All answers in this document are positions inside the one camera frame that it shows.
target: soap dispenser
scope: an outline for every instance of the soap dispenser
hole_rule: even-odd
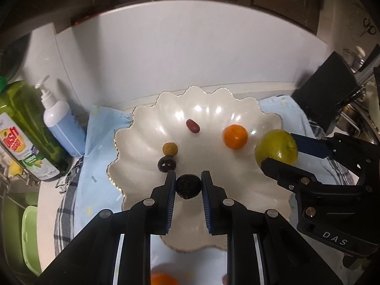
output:
[[[50,76],[42,78],[35,85],[36,89],[41,89],[41,101],[45,107],[44,122],[54,137],[73,157],[84,155],[86,146],[86,134],[74,117],[69,104],[56,97],[45,88],[44,82]]]

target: green dish soap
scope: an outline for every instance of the green dish soap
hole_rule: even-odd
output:
[[[25,81],[0,77],[0,138],[33,175],[43,181],[64,176],[71,156],[43,121],[44,107]]]

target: dish soap bottle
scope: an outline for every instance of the dish soap bottle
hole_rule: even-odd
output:
[[[41,101],[45,107],[45,125],[72,157],[81,157],[84,155],[86,146],[86,134],[71,112],[69,104],[63,100],[57,100],[45,88],[44,82],[49,77],[47,75],[35,85],[35,88],[41,89],[42,92]]]
[[[0,139],[40,180],[54,181],[71,167],[71,156],[43,121],[44,107],[25,81],[7,85],[0,77]]]

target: plaid cloth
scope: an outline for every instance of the plaid cloth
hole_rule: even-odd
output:
[[[314,136],[317,139],[321,139],[322,137],[326,137],[326,133],[324,130],[313,120],[309,119],[310,127],[314,133]],[[355,185],[354,179],[352,178],[350,172],[346,167],[343,167],[341,164],[335,162],[331,158],[327,158],[328,162],[330,163],[331,167],[336,171],[336,175],[338,176],[339,181],[337,181],[337,184],[340,185]]]
[[[56,185],[56,188],[60,188],[60,193],[65,193],[61,205],[57,209],[56,223],[54,226],[54,251],[56,256],[58,256],[74,238],[74,204],[82,165],[83,158],[79,159],[67,176],[63,177],[62,180],[60,179]]]

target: green plastic container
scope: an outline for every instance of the green plastic container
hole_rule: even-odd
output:
[[[44,110],[25,81],[0,77],[0,139],[37,178],[53,181],[69,171],[71,156],[46,127]]]
[[[39,276],[42,271],[37,247],[37,207],[33,205],[28,206],[22,216],[21,237],[25,264],[30,271]]]

